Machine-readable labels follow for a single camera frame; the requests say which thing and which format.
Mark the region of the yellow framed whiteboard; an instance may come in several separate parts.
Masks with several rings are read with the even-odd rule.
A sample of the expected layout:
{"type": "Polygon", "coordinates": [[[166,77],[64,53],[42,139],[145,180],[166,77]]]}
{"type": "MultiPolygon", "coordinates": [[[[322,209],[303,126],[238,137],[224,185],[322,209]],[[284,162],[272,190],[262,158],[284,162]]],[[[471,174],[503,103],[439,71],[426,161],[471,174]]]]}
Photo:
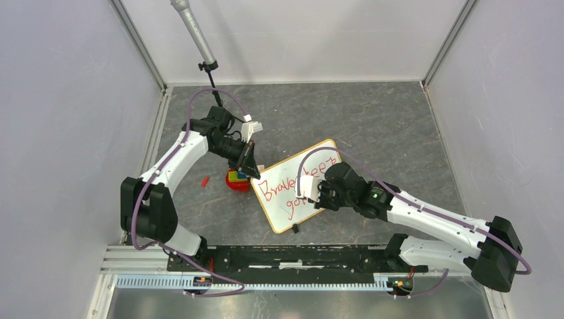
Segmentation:
{"type": "Polygon", "coordinates": [[[251,179],[251,186],[274,233],[288,231],[323,211],[314,208],[306,199],[295,197],[296,176],[303,158],[314,152],[306,160],[301,173],[323,179],[327,169],[341,162],[341,156],[336,151],[318,149],[336,146],[332,139],[323,140],[266,168],[260,173],[260,179],[251,179]]]}

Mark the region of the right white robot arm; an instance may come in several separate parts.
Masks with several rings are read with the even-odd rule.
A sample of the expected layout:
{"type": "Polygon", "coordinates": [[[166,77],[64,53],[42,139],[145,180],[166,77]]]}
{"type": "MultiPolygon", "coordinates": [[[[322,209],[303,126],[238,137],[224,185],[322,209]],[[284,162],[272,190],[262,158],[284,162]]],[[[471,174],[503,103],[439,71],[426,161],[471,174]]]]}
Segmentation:
{"type": "Polygon", "coordinates": [[[486,221],[421,201],[382,181],[366,181],[347,163],[331,166],[324,177],[304,175],[298,196],[316,208],[338,211],[348,207],[367,219],[404,225],[432,236],[430,240],[395,235],[384,253],[393,271],[426,266],[466,272],[480,284],[509,292],[519,270],[523,246],[512,223],[500,216],[486,221]]]}

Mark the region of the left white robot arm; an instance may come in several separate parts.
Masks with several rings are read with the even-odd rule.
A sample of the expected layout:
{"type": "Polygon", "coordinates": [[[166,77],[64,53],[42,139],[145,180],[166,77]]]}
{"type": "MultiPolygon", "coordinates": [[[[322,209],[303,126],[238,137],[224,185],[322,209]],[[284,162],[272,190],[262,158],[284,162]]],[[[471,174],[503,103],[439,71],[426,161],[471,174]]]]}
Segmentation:
{"type": "Polygon", "coordinates": [[[192,166],[208,152],[227,160],[230,169],[258,179],[252,135],[263,129],[250,115],[243,117],[240,138],[230,134],[234,116],[213,106],[202,119],[191,119],[165,155],[140,177],[127,177],[120,186],[120,226],[123,231],[162,243],[184,254],[192,270],[209,262],[203,237],[178,221],[173,194],[192,166]]]}

